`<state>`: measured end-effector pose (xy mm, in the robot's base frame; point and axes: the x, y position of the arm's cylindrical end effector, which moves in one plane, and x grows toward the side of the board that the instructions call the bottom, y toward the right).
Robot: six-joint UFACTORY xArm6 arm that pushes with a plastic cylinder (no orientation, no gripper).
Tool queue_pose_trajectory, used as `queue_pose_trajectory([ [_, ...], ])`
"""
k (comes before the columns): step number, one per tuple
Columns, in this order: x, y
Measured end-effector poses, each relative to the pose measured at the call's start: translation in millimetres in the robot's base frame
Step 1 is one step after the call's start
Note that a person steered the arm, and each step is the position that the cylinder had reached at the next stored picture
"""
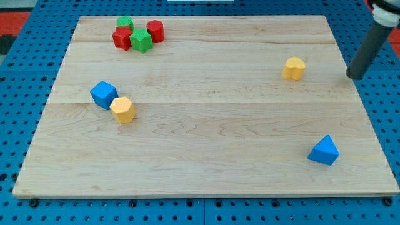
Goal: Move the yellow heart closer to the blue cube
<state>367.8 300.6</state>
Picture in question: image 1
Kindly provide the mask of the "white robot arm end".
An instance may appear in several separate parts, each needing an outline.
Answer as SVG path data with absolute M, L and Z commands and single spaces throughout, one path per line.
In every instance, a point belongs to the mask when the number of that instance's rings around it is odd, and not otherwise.
M 399 26 L 399 0 L 367 0 L 373 19 L 387 28 Z

